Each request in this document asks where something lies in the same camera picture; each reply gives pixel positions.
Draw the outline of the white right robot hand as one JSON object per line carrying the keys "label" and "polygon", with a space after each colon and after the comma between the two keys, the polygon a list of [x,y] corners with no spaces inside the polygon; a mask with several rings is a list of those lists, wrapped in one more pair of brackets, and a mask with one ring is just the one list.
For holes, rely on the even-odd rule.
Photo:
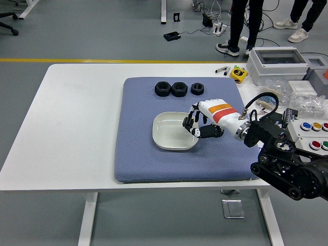
{"label": "white right robot hand", "polygon": [[[203,123],[209,120],[209,125],[196,128],[193,126],[198,122],[199,115],[203,115]],[[235,137],[244,140],[250,127],[250,122],[241,116],[235,108],[223,99],[211,99],[193,104],[187,117],[184,118],[182,126],[197,138],[221,137],[225,129]]]}

